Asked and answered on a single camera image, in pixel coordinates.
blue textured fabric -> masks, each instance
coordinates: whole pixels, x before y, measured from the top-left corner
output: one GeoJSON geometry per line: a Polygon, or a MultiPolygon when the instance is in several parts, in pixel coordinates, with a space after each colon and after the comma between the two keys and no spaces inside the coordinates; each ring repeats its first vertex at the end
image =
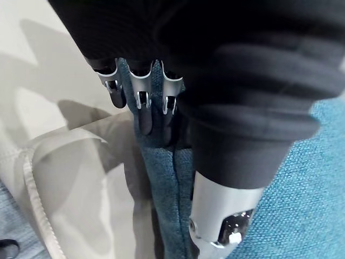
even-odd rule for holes
{"type": "Polygon", "coordinates": [[[13,197],[0,181],[0,240],[14,239],[20,245],[16,259],[51,258],[22,215],[13,197]]]}
{"type": "MultiPolygon", "coordinates": [[[[123,86],[135,117],[128,70],[121,61],[123,86]]],[[[162,76],[153,69],[154,129],[135,131],[150,178],[164,243],[165,259],[191,258],[191,150],[162,147],[162,76]]],[[[229,258],[345,258],[345,104],[317,103],[313,114],[321,131],[296,143],[273,183],[264,192],[245,240],[229,258]]]]}

